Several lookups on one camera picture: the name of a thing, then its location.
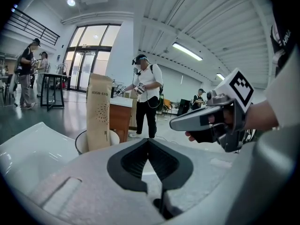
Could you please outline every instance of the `brown paper bag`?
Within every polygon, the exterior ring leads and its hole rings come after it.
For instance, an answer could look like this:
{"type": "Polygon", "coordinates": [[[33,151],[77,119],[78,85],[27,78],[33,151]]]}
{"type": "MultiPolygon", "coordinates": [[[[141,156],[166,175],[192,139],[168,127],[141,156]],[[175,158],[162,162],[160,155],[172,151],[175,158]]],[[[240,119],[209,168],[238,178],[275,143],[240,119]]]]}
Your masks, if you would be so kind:
{"type": "Polygon", "coordinates": [[[112,84],[112,79],[107,76],[90,75],[86,112],[89,151],[110,146],[109,105],[112,84]]]}

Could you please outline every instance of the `man in white shirt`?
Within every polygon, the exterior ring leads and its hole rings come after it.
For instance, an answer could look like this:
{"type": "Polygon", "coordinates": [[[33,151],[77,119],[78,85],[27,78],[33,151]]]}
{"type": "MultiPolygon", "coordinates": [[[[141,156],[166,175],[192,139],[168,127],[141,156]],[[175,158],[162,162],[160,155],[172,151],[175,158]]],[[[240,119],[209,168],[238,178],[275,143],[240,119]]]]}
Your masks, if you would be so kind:
{"type": "Polygon", "coordinates": [[[142,83],[142,88],[139,88],[137,93],[136,104],[136,133],[129,134],[129,137],[141,137],[144,116],[147,116],[149,127],[149,138],[154,138],[156,133],[155,114],[158,107],[159,88],[163,85],[162,72],[157,64],[150,64],[147,57],[140,54],[136,57],[136,68],[138,73],[133,84],[125,88],[125,91],[135,89],[139,83],[142,83]]]}

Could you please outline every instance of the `railing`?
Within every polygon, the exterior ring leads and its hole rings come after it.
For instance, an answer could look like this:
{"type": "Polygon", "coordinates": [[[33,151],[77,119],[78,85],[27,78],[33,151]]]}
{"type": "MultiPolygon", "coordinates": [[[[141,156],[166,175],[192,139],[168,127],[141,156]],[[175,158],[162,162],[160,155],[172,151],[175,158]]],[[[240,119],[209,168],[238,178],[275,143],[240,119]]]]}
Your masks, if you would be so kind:
{"type": "Polygon", "coordinates": [[[50,29],[15,7],[13,8],[13,13],[7,24],[15,28],[19,28],[31,35],[34,35],[35,37],[52,45],[55,45],[57,39],[60,37],[58,34],[51,31],[50,29]]]}

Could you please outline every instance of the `door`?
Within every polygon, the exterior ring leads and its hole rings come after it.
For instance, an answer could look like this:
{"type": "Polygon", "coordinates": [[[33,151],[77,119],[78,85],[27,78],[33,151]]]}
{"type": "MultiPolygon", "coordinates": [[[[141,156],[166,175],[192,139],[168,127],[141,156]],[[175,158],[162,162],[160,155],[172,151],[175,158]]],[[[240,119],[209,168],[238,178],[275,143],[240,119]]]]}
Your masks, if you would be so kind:
{"type": "Polygon", "coordinates": [[[95,51],[78,51],[74,57],[70,90],[86,92],[89,85],[90,71],[96,56],[95,51]]]}

